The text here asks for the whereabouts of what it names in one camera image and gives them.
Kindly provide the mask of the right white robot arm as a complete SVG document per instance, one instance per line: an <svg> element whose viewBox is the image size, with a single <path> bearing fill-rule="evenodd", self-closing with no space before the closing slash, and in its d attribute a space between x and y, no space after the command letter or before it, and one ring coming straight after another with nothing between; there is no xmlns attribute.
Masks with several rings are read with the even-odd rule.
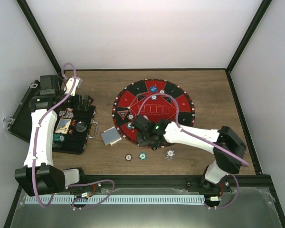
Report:
<svg viewBox="0 0 285 228"><path fill-rule="evenodd" d="M245 143L229 127L221 129L199 129L184 126L170 120L152 122L138 115L131 123L137 131L137 144L156 150L160 143L184 144L202 149L214 155L214 162L207 166L202 178L202 187L213 191L223 177L238 174L242 166L249 166L244 160Z"/></svg>

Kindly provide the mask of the teal chip stack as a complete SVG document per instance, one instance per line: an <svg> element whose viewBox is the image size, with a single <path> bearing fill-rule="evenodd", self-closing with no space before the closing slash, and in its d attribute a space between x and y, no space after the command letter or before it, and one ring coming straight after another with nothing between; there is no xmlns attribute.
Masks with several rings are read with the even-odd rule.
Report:
<svg viewBox="0 0 285 228"><path fill-rule="evenodd" d="M147 159L147 154L144 153L144 152L142 152L142 153L140 153L140 154L138 155L138 158L139 158L140 160L146 160L146 159Z"/></svg>

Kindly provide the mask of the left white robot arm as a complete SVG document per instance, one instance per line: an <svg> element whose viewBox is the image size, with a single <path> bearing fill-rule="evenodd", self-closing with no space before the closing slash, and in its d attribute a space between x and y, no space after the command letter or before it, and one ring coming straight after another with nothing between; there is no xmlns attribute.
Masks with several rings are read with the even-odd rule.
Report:
<svg viewBox="0 0 285 228"><path fill-rule="evenodd" d="M54 166L53 152L82 155L92 124L93 98L77 95L82 79L71 77L64 89L55 75L40 77L40 89L29 102L31 137L23 168L15 170L15 179L29 195L60 193L70 186L78 192L87 188L80 167L61 170Z"/></svg>

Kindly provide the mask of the brown 100 chip stack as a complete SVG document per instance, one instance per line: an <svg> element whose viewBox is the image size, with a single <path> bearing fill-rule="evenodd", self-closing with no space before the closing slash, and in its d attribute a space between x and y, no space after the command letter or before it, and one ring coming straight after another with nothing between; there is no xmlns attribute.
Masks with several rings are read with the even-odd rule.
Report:
<svg viewBox="0 0 285 228"><path fill-rule="evenodd" d="M125 160L126 160L126 161L130 161L132 158L133 158L133 157L132 157L131 154L125 155Z"/></svg>

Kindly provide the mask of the teal chip seat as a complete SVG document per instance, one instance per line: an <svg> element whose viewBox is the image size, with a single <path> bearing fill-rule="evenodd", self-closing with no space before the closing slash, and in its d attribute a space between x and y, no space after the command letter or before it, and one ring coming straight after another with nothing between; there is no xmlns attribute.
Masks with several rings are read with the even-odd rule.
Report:
<svg viewBox="0 0 285 228"><path fill-rule="evenodd" d="M155 100L157 100L157 96L156 96L156 95L152 95L152 96L151 96L151 99L152 99L153 101L155 101Z"/></svg>

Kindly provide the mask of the blue small blind button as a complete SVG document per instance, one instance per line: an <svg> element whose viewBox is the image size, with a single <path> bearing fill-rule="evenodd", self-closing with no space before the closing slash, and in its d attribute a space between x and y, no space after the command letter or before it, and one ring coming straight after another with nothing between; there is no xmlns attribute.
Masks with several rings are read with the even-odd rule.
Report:
<svg viewBox="0 0 285 228"><path fill-rule="evenodd" d="M149 91L150 92L152 92L152 93L156 93L157 91L158 91L158 89L157 89L157 87L156 86L151 86L150 88L149 88Z"/></svg>

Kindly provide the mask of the teal chip seat two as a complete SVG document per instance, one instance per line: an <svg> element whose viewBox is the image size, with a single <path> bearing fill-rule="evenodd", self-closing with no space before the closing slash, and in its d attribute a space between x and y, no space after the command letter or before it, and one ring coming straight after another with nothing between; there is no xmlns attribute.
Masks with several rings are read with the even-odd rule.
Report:
<svg viewBox="0 0 285 228"><path fill-rule="evenodd" d="M131 122L127 123L126 127L127 127L127 129L132 129L133 128L132 123Z"/></svg>

